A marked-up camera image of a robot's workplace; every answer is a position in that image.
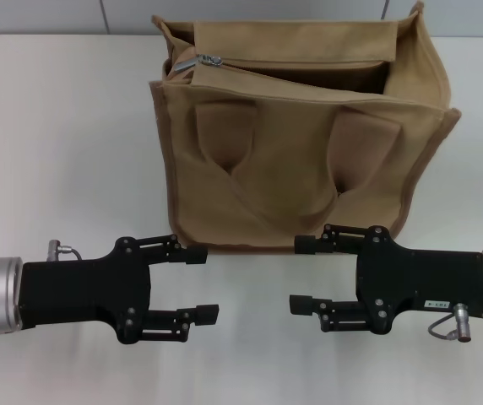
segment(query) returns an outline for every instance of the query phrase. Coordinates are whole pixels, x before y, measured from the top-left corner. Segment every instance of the bag zipper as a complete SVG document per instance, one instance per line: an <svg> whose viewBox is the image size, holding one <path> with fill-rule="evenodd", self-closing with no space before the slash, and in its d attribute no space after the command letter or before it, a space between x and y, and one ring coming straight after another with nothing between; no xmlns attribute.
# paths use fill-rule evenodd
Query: bag zipper
<svg viewBox="0 0 483 405"><path fill-rule="evenodd" d="M181 73L190 68L194 68L194 66L196 66L196 64L199 62L203 65L216 67L219 67L223 64L223 60L220 57L214 57L212 55L197 55L196 57L192 57L186 61L176 63L172 67L172 70L174 70L176 73Z"/></svg>

